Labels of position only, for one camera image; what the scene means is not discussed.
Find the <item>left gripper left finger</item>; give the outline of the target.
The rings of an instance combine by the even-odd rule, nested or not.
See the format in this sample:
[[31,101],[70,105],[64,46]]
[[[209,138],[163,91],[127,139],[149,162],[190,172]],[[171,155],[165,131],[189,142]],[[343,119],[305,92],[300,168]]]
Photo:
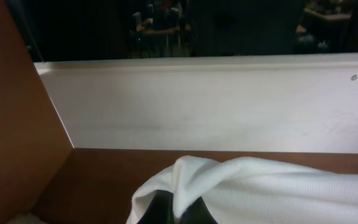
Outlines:
[[156,191],[149,207],[137,224],[174,224],[173,194],[168,191]]

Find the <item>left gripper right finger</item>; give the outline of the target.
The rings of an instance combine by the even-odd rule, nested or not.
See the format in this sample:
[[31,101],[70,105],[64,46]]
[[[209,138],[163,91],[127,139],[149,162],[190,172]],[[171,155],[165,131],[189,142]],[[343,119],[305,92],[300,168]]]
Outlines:
[[181,224],[218,224],[212,217],[204,200],[199,197],[180,218]]

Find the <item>white printed t-shirt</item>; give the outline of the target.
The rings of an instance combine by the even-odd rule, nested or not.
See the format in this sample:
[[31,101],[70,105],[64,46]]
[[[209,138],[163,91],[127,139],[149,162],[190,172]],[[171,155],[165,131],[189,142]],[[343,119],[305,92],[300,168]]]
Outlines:
[[175,218],[201,199],[218,223],[358,223],[358,174],[254,157],[183,156],[135,191],[127,222],[139,222],[160,190],[173,195]]

